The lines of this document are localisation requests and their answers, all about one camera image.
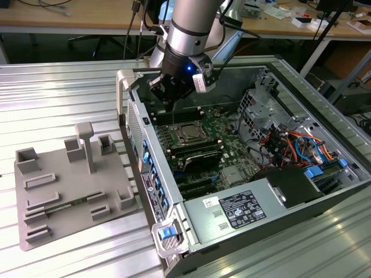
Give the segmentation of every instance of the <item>aluminum extrusion table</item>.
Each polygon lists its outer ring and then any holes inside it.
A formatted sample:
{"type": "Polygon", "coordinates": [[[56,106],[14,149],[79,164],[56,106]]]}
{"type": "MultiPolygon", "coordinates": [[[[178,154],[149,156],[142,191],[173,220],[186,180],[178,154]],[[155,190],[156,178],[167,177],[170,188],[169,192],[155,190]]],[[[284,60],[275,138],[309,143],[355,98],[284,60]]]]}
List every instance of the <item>aluminum extrusion table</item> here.
{"type": "MultiPolygon", "coordinates": [[[[290,71],[288,64],[273,56],[244,59],[281,63],[282,72],[290,71]]],[[[62,148],[63,140],[74,135],[74,124],[89,120],[98,135],[111,134],[126,171],[132,173],[117,124],[115,74],[144,66],[104,61],[0,68],[1,277],[163,276],[143,209],[28,252],[18,246],[15,150],[30,145],[38,152],[62,148]]],[[[310,85],[304,79],[294,84],[307,90],[308,98],[315,97],[313,88],[305,89],[310,85]]],[[[323,101],[319,98],[315,103],[323,107],[323,101]]],[[[339,129],[349,124],[341,115],[328,117],[339,129]]],[[[344,133],[350,136],[349,129],[344,133]]],[[[355,138],[351,141],[363,148],[359,142],[364,138],[355,138]]],[[[319,217],[184,277],[370,277],[370,230],[371,187],[319,217]]]]}

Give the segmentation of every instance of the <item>motherboard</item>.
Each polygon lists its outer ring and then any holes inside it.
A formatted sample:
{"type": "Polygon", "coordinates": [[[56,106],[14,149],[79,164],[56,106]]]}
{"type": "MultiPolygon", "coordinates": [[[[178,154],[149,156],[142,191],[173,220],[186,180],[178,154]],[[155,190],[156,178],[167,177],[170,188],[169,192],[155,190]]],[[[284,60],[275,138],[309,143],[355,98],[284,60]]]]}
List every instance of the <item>motherboard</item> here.
{"type": "Polygon", "coordinates": [[[235,114],[222,108],[167,119],[157,115],[152,121],[159,123],[154,125],[158,140],[187,200],[244,184],[260,170],[238,136],[235,114]]]}

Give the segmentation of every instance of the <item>robotic arm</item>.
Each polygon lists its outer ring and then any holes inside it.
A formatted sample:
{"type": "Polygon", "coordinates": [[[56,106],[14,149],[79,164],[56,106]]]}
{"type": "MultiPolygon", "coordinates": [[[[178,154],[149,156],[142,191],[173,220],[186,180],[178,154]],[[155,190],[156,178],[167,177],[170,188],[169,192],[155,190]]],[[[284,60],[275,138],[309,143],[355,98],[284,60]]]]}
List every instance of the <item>robotic arm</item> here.
{"type": "Polygon", "coordinates": [[[177,0],[170,27],[161,27],[166,41],[160,76],[149,81],[151,91],[172,111],[174,103],[194,90],[207,93],[217,75],[203,51],[215,15],[224,0],[177,0]]]}

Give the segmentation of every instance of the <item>cpu socket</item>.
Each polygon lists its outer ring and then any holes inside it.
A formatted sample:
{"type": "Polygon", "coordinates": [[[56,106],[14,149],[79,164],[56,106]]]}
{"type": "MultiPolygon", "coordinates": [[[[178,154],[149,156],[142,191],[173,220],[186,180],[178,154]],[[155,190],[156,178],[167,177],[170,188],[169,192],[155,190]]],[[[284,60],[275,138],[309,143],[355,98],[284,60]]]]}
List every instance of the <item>cpu socket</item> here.
{"type": "Polygon", "coordinates": [[[204,141],[206,134],[198,123],[176,125],[175,132],[181,143],[204,141]]]}

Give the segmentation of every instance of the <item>warning label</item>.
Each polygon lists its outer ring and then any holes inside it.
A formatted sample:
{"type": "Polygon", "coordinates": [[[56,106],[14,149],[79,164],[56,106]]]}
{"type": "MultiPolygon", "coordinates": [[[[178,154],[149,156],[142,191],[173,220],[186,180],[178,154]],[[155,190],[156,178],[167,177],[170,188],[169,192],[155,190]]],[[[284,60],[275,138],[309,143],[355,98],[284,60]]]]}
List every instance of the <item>warning label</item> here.
{"type": "Polygon", "coordinates": [[[267,217],[250,190],[220,199],[219,203],[234,229],[267,217]]]}

